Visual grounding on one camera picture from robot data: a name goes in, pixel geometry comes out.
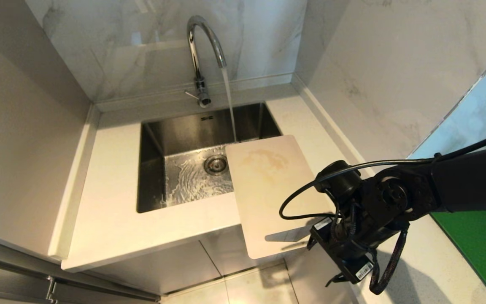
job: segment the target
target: floor tile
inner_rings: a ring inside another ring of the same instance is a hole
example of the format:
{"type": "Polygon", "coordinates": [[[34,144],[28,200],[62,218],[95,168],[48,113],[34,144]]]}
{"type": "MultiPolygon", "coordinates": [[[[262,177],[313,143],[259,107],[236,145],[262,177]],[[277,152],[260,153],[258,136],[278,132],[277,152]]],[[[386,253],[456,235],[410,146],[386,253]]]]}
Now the floor tile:
{"type": "Polygon", "coordinates": [[[285,264],[226,277],[230,304],[297,304],[285,264]]]}
{"type": "Polygon", "coordinates": [[[162,297],[162,304],[228,304],[224,280],[162,297]]]}

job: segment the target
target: stain on cutting board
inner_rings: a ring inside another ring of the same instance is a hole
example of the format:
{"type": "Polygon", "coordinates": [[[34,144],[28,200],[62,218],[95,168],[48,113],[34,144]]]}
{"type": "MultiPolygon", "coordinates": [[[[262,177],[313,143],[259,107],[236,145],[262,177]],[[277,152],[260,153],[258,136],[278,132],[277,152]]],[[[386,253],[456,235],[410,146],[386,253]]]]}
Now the stain on cutting board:
{"type": "Polygon", "coordinates": [[[286,157],[265,149],[250,151],[241,164],[251,166],[257,173],[257,177],[262,177],[264,182],[275,183],[274,176],[281,174],[289,165],[286,157]]]}

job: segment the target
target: black cable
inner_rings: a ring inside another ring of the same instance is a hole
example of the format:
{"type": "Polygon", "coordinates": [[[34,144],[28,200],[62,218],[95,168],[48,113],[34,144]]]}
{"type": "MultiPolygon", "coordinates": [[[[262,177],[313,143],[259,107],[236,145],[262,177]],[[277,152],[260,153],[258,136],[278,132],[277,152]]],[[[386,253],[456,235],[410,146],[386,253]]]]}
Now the black cable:
{"type": "Polygon", "coordinates": [[[391,258],[389,259],[389,263],[386,266],[386,270],[383,272],[382,278],[380,280],[380,266],[378,265],[378,258],[376,249],[370,250],[370,253],[373,256],[373,273],[370,277],[370,285],[369,289],[372,293],[378,295],[386,289],[387,284],[391,280],[393,273],[395,272],[395,268],[397,268],[397,264],[399,263],[399,259],[401,258],[401,253],[403,248],[405,247],[406,243],[406,236],[408,234],[408,228],[405,228],[401,231],[399,238],[397,239],[397,243],[395,244],[395,249],[393,249],[393,254],[391,254],[391,258]]]}
{"type": "Polygon", "coordinates": [[[289,204],[289,202],[291,200],[293,200],[295,197],[297,197],[297,195],[303,193],[308,188],[315,186],[315,185],[321,183],[322,181],[325,181],[326,179],[330,179],[330,178],[335,177],[337,175],[347,173],[347,172],[350,172],[350,171],[354,171],[354,170],[359,170],[359,169],[369,168],[369,167],[376,167],[376,166],[387,166],[387,165],[392,165],[392,164],[412,164],[412,165],[416,165],[416,164],[426,164],[426,163],[430,163],[432,161],[445,161],[445,160],[449,160],[451,158],[454,158],[454,157],[457,157],[457,156],[478,150],[478,149],[480,149],[484,146],[486,146],[486,139],[484,139],[480,142],[477,142],[475,144],[472,144],[470,146],[467,146],[465,148],[459,149],[457,151],[451,152],[449,154],[445,154],[443,156],[440,156],[440,158],[438,158],[438,159],[436,159],[436,158],[421,158],[421,159],[418,159],[418,160],[374,161],[374,162],[366,162],[366,163],[362,163],[362,164],[357,164],[355,166],[351,166],[351,167],[348,167],[348,168],[345,168],[345,169],[342,169],[342,170],[339,170],[339,171],[336,171],[336,172],[332,172],[328,175],[324,175],[320,178],[314,179],[314,181],[307,183],[303,187],[301,187],[298,190],[296,190],[295,192],[293,192],[288,198],[286,198],[286,200],[280,206],[280,209],[278,210],[278,215],[280,215],[280,217],[284,220],[299,220],[299,219],[307,219],[309,217],[318,217],[318,216],[332,217],[333,215],[329,214],[329,213],[313,213],[313,214],[287,216],[287,215],[283,214],[283,211],[286,208],[286,206],[289,204]]]}
{"type": "Polygon", "coordinates": [[[438,161],[442,162],[442,161],[450,160],[452,158],[455,158],[457,156],[461,156],[461,155],[467,154],[469,152],[478,150],[478,149],[480,149],[482,147],[485,147],[485,146],[486,146],[486,139],[484,139],[484,140],[482,140],[480,142],[476,142],[475,144],[471,144],[470,146],[467,146],[465,148],[459,149],[457,151],[451,152],[449,154],[445,154],[444,156],[441,156],[438,159],[438,161]]]}
{"type": "Polygon", "coordinates": [[[348,239],[353,240],[355,231],[357,229],[357,215],[355,214],[355,204],[351,204],[350,206],[350,217],[351,217],[351,225],[350,225],[350,230],[348,231],[348,239]]]}
{"type": "Polygon", "coordinates": [[[348,279],[343,275],[343,273],[339,273],[332,277],[331,280],[327,281],[326,287],[328,287],[331,283],[340,283],[340,282],[347,282],[348,279]]]}
{"type": "Polygon", "coordinates": [[[337,204],[335,196],[333,196],[333,193],[328,188],[324,189],[324,192],[329,196],[331,202],[335,205],[335,217],[333,218],[333,225],[337,224],[337,221],[339,220],[341,210],[339,209],[339,204],[337,204]]]}
{"type": "Polygon", "coordinates": [[[295,192],[293,192],[288,198],[286,198],[286,200],[280,206],[280,210],[278,211],[278,215],[280,215],[280,217],[282,219],[285,219],[285,220],[299,220],[299,219],[307,219],[309,217],[318,217],[318,216],[328,216],[328,217],[331,217],[333,215],[332,214],[329,214],[329,213],[312,213],[312,214],[305,214],[305,215],[287,216],[287,215],[284,215],[282,212],[286,208],[286,205],[291,200],[293,200],[297,195],[301,194],[303,191],[307,190],[308,188],[310,188],[310,187],[312,187],[314,185],[317,185],[317,184],[321,183],[322,181],[325,181],[326,179],[330,179],[332,177],[335,177],[337,175],[340,175],[340,174],[343,174],[343,173],[347,173],[347,172],[350,172],[350,171],[354,171],[354,170],[368,168],[368,167],[386,166],[386,165],[390,165],[390,164],[426,164],[426,163],[432,162],[432,160],[434,160],[434,158],[422,158],[420,160],[387,160],[387,161],[374,161],[374,162],[367,162],[367,163],[357,164],[355,166],[351,166],[351,167],[348,167],[348,168],[345,168],[345,169],[342,169],[342,170],[339,170],[339,171],[336,171],[336,172],[332,172],[332,173],[330,173],[328,175],[324,175],[322,177],[319,177],[319,178],[315,179],[314,181],[309,182],[308,184],[304,185],[303,187],[301,187],[298,190],[296,190],[295,192]]]}

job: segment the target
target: stainless steel sink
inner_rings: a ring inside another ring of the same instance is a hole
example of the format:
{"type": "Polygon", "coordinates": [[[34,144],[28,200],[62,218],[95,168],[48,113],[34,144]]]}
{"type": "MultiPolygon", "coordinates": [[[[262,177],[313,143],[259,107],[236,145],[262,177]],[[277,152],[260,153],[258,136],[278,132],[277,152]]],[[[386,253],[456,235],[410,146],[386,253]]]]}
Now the stainless steel sink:
{"type": "MultiPolygon", "coordinates": [[[[280,136],[264,103],[234,108],[238,142],[280,136]]],[[[142,124],[137,211],[233,191],[224,147],[234,142],[230,110],[142,124]]]]}

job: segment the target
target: sink drain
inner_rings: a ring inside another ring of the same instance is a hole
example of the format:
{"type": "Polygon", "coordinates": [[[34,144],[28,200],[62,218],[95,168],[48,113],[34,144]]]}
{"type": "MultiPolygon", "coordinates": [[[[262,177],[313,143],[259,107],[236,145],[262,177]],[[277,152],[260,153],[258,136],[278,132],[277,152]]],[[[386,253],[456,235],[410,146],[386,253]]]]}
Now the sink drain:
{"type": "Polygon", "coordinates": [[[228,160],[224,155],[214,155],[208,157],[204,162],[204,169],[210,175],[221,175],[228,168],[228,160]]]}

